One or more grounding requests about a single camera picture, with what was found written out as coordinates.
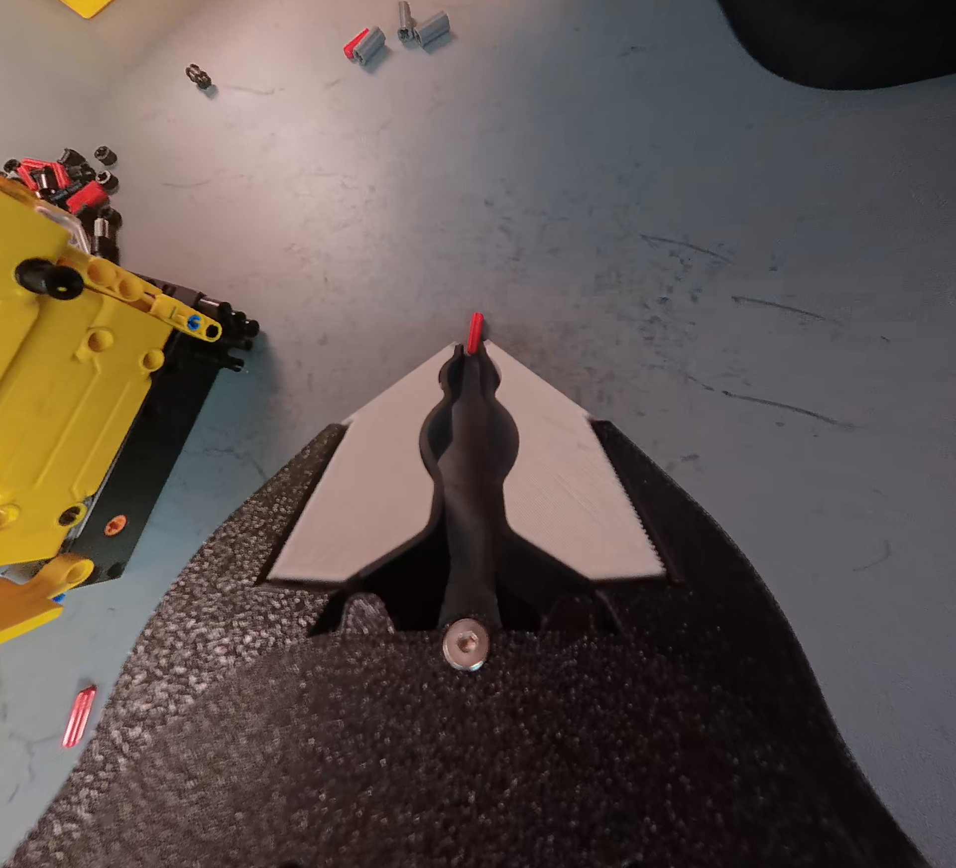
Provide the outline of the pile of red black pins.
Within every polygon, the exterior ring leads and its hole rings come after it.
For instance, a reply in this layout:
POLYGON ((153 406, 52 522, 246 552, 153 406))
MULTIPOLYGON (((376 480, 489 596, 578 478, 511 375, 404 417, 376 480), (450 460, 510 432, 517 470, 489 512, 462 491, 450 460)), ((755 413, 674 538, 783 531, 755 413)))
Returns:
POLYGON ((67 147, 56 159, 9 158, 2 177, 37 197, 51 218, 66 215, 74 248, 119 264, 122 216, 112 203, 120 185, 117 164, 118 154, 107 145, 93 157, 67 147))

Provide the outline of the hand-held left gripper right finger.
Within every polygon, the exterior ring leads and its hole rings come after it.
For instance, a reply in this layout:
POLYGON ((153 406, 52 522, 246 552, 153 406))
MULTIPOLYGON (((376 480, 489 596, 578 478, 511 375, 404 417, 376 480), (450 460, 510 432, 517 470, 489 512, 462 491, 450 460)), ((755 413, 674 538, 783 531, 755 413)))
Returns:
POLYGON ((490 341, 476 343, 476 562, 491 620, 537 631, 563 600, 666 563, 591 415, 490 341))

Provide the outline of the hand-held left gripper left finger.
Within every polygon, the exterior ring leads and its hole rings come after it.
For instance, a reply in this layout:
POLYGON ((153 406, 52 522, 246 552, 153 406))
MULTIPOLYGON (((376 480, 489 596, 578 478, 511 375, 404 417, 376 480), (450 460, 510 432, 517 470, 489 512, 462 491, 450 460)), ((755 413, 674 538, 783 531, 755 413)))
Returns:
POLYGON ((271 587, 328 594, 318 631, 335 630, 345 604, 377 596, 396 628, 440 622, 450 563, 444 500, 427 430, 448 404, 448 366, 464 356, 442 348, 356 410, 310 483, 266 569, 271 587))

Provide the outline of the yellow lego vehicle model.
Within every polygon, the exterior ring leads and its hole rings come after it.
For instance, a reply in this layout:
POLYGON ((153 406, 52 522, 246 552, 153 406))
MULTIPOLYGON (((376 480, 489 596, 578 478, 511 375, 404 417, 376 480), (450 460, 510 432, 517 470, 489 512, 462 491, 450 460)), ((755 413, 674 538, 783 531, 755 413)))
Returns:
POLYGON ((1 637, 120 578, 219 374, 259 324, 71 244, 2 177, 1 637))

